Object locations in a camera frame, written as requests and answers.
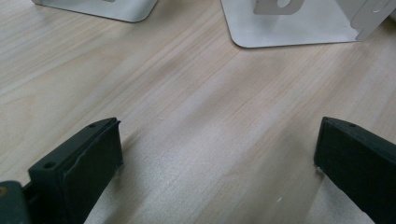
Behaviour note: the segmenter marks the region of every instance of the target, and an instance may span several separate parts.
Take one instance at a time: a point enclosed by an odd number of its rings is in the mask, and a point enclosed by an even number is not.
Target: white metal plate
[[[144,20],[158,0],[33,0],[46,7],[106,17],[119,21]]]
[[[351,42],[360,32],[335,0],[305,0],[292,15],[255,15],[248,0],[221,3],[233,42],[244,48]]]

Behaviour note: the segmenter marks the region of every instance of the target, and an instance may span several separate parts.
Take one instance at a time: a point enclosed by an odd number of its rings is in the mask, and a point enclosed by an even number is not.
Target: wooden table
[[[323,116],[396,142],[396,23],[360,43],[233,44],[219,0],[139,23],[0,7],[0,179],[121,120],[125,165],[87,223],[372,223],[313,154]]]

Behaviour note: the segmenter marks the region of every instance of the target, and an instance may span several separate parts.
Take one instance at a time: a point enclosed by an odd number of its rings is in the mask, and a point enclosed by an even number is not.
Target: wood grain
[[[372,223],[313,153],[323,116],[396,142],[395,37],[240,49],[218,0],[139,23],[2,2],[0,179],[117,117],[125,165],[87,223]]]

